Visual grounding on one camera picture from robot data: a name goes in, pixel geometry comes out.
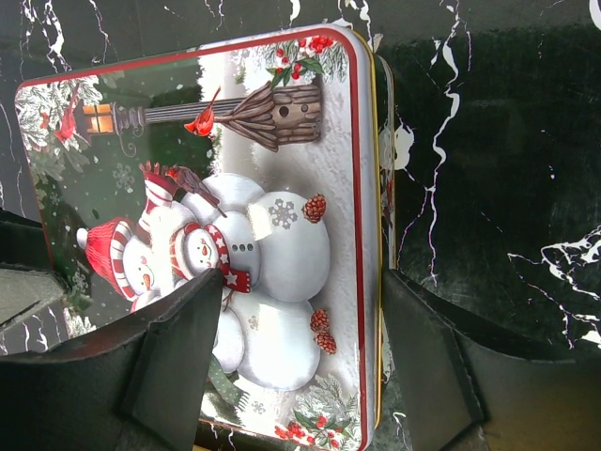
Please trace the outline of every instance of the snowman's hat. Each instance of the snowman's hat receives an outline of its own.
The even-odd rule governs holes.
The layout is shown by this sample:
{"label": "snowman's hat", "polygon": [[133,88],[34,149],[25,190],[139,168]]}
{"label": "snowman's hat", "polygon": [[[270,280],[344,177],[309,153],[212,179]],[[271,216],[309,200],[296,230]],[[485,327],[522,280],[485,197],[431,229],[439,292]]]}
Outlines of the snowman's hat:
{"label": "snowman's hat", "polygon": [[169,241],[171,256],[171,267],[173,272],[185,280],[194,279],[194,274],[185,257],[185,240],[188,234],[202,228],[198,223],[188,223],[185,226],[176,230]]}
{"label": "snowman's hat", "polygon": [[137,296],[125,277],[123,250],[132,236],[132,224],[125,218],[115,218],[89,231],[77,230],[77,243],[94,271],[129,301]]}

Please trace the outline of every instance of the green scarf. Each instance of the green scarf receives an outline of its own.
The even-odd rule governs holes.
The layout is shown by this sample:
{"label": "green scarf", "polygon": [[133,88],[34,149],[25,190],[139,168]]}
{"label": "green scarf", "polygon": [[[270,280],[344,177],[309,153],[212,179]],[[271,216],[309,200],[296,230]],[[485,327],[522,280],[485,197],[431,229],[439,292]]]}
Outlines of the green scarf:
{"label": "green scarf", "polygon": [[248,403],[248,393],[239,389],[234,383],[225,376],[222,366],[214,355],[211,355],[210,365],[208,366],[208,378],[215,387],[219,396],[229,405],[246,409]]}

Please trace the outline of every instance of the white pom-pom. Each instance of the white pom-pom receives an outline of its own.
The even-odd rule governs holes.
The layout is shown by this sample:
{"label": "white pom-pom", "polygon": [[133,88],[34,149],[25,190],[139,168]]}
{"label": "white pom-pom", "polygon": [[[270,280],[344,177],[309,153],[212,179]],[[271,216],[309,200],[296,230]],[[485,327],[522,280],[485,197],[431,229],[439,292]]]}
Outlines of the white pom-pom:
{"label": "white pom-pom", "polygon": [[77,244],[79,244],[79,247],[82,249],[85,249],[87,246],[87,230],[84,228],[79,228],[77,230]]}

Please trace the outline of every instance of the snowy ground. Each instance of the snowy ground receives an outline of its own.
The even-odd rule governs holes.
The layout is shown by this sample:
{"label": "snowy ground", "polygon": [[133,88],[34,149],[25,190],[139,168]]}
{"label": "snowy ground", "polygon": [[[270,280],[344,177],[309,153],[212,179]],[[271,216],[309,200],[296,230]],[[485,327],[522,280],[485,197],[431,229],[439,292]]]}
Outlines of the snowy ground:
{"label": "snowy ground", "polygon": [[[205,68],[199,84],[206,96],[222,87],[220,98],[243,97],[270,79],[260,53],[238,53],[203,56]],[[244,65],[244,84],[237,85],[234,74]],[[310,79],[292,83],[308,83]],[[218,170],[236,172],[254,179],[267,191],[290,190],[306,198],[322,193],[328,200],[326,226],[331,239],[331,272],[324,289],[313,299],[314,308],[325,307],[331,315],[331,333],[338,352],[322,353],[317,374],[332,374],[349,394],[359,392],[357,310],[355,290],[355,242],[352,193],[352,157],[349,87],[346,82],[327,84],[323,93],[322,138],[313,144],[289,145],[278,153],[223,130],[222,150],[217,158]],[[245,427],[259,433],[272,434],[275,424],[287,424],[295,405],[295,397],[306,390],[278,393],[245,381],[236,384],[251,395],[251,408],[240,418]]]}

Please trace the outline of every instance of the carrot nose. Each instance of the carrot nose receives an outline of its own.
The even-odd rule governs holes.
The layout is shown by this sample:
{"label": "carrot nose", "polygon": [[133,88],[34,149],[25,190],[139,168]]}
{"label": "carrot nose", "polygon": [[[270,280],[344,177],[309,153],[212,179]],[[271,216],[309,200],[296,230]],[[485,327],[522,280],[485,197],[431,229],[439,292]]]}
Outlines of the carrot nose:
{"label": "carrot nose", "polygon": [[142,278],[144,279],[144,285],[146,285],[146,289],[150,289],[150,275],[144,274]]}

